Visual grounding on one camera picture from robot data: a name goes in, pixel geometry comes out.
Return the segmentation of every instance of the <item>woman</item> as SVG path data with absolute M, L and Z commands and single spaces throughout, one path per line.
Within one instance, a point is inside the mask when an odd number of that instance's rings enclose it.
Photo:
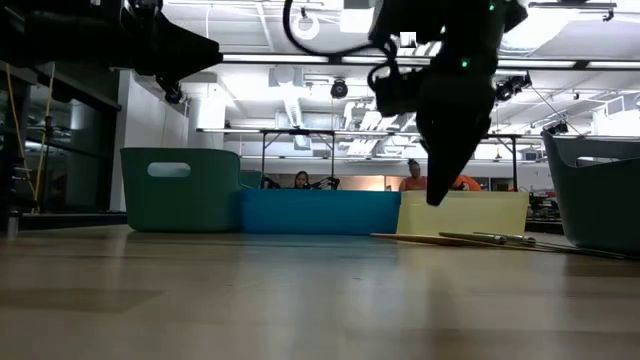
M 300 171 L 296 174 L 296 179 L 293 182 L 293 188 L 306 190 L 311 189 L 311 186 L 309 185 L 309 174 L 307 174 L 306 171 Z
M 409 160 L 409 172 L 411 176 L 402 180 L 400 191 L 427 190 L 427 178 L 421 175 L 420 164 L 417 161 Z

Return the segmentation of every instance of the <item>ceiling light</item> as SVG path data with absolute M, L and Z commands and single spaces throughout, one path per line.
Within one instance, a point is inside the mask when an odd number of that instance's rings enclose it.
M 277 54 L 224 54 L 224 62 L 226 63 L 264 63 L 264 64 L 282 64 L 282 63 L 299 63 L 299 64 L 325 64 L 327 58 L 322 56 L 307 55 L 277 55 Z
M 427 55 L 427 50 L 429 49 L 429 45 L 423 44 L 423 45 L 418 45 L 418 47 L 415 49 L 416 51 L 414 52 L 415 56 L 425 56 Z
M 371 29 L 374 8 L 344 9 L 340 14 L 340 32 L 366 34 Z
M 412 56 L 415 53 L 415 48 L 399 48 L 398 56 Z
M 353 135 L 353 136 L 388 136 L 395 135 L 394 132 L 385 131 L 336 131 L 336 135 Z
M 496 70 L 498 76 L 527 76 L 526 70 Z
M 588 69 L 640 69 L 640 61 L 592 61 L 587 65 Z
M 382 114 L 378 111 L 367 111 L 360 123 L 360 130 L 375 130 L 381 120 Z
M 240 158 L 242 159 L 260 159 L 262 160 L 262 156 L 261 155 L 240 155 Z M 279 156 L 265 156 L 265 159 L 280 159 Z
M 345 56 L 343 64 L 381 64 L 387 61 L 384 56 Z
M 435 43 L 433 43 L 433 47 L 431 47 L 431 50 L 429 51 L 429 56 L 434 57 L 438 55 L 441 48 L 442 48 L 442 42 L 436 41 Z
M 281 156 L 280 158 L 289 160 L 327 160 L 322 156 Z
M 257 134 L 260 133 L 258 129 L 209 129 L 209 128 L 198 128 L 196 131 L 198 132 L 209 132 L 209 133 L 224 133 L 224 134 Z
M 498 60 L 498 66 L 508 68 L 572 68 L 576 64 L 575 61 L 555 61 L 555 60 L 515 60 L 515 59 L 502 59 Z

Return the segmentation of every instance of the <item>wooden floor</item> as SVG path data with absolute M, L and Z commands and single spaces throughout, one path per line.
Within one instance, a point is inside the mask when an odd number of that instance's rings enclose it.
M 638 263 L 128 227 L 21 236 L 0 246 L 2 360 L 640 359 Z

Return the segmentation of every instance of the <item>person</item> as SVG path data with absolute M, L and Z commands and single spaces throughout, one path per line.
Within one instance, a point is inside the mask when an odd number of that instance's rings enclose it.
M 306 171 L 300 171 L 296 174 L 296 179 L 293 182 L 294 189 L 311 189 L 309 185 L 309 174 Z
M 402 180 L 400 191 L 427 190 L 427 178 L 422 176 L 420 164 L 417 161 L 409 160 L 409 172 L 411 176 Z
M 456 182 L 451 185 L 451 188 L 461 191 L 482 191 L 482 186 L 480 186 L 477 181 L 465 175 L 458 176 Z

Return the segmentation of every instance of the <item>yellow plastic bin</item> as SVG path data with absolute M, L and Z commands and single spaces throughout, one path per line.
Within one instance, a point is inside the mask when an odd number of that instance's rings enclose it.
M 522 235 L 528 206 L 528 193 L 452 191 L 439 207 L 433 207 L 427 204 L 424 191 L 407 191 L 402 194 L 397 233 Z

